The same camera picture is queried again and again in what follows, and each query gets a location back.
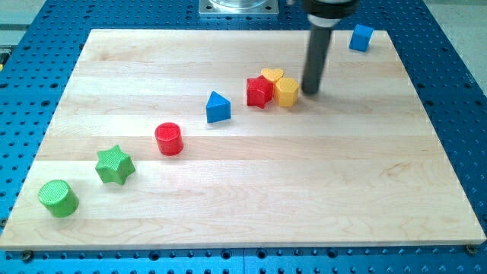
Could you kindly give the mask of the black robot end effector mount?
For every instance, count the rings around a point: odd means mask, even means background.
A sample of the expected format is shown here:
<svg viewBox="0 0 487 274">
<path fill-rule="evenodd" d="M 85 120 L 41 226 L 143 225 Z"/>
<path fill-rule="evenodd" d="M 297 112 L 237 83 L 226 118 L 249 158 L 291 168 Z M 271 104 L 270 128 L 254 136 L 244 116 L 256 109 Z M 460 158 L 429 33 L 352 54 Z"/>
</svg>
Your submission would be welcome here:
<svg viewBox="0 0 487 274">
<path fill-rule="evenodd" d="M 343 18 L 353 15 L 360 0 L 303 0 L 301 7 L 309 22 L 318 27 L 334 27 Z"/>
</svg>

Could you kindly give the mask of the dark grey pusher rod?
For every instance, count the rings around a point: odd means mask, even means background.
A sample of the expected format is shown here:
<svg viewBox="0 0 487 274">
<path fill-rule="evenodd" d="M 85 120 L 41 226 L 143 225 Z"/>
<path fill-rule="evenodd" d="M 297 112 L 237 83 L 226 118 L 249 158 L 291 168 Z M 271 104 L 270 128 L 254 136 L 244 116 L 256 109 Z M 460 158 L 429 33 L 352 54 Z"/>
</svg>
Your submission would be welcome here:
<svg viewBox="0 0 487 274">
<path fill-rule="evenodd" d="M 320 89 L 323 68 L 333 29 L 312 25 L 307 45 L 301 89 L 305 95 L 315 95 Z"/>
</svg>

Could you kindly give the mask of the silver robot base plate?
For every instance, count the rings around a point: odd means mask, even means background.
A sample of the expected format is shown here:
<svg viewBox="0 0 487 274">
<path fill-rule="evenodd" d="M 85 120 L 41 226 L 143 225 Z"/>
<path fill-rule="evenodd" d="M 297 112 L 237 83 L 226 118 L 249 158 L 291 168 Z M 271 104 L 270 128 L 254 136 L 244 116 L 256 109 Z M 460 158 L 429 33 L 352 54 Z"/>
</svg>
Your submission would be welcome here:
<svg viewBox="0 0 487 274">
<path fill-rule="evenodd" d="M 278 14 L 277 0 L 200 0 L 199 13 L 219 14 Z"/>
</svg>

